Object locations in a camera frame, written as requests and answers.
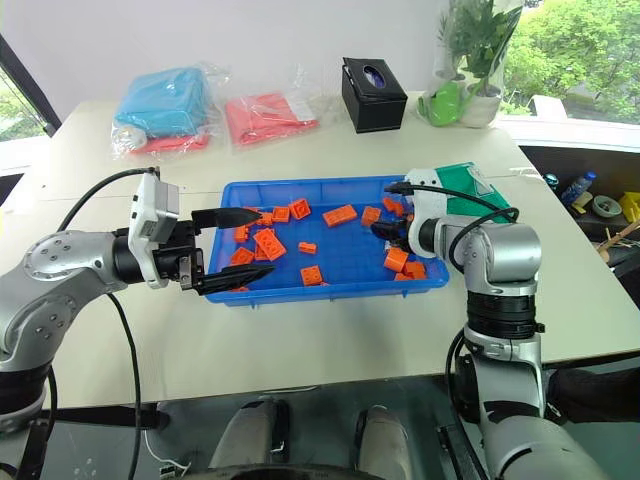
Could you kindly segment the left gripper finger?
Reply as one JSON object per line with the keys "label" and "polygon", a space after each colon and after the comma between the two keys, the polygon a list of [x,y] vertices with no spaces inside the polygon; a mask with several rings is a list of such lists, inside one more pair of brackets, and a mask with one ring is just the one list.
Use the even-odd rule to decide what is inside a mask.
{"label": "left gripper finger", "polygon": [[247,226],[261,218],[260,213],[239,207],[202,209],[191,212],[192,222],[200,230],[238,228]]}
{"label": "left gripper finger", "polygon": [[220,272],[204,275],[195,283],[195,291],[201,295],[209,295],[231,291],[260,280],[275,270],[271,264],[242,264],[223,268]]}

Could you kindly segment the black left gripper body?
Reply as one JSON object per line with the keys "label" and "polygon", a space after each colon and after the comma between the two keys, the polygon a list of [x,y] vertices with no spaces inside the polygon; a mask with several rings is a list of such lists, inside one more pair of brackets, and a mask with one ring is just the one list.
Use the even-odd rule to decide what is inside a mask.
{"label": "black left gripper body", "polygon": [[162,280],[178,282],[182,290],[204,292],[203,252],[196,245],[200,233],[193,220],[178,221],[169,239],[153,251],[155,267]]}

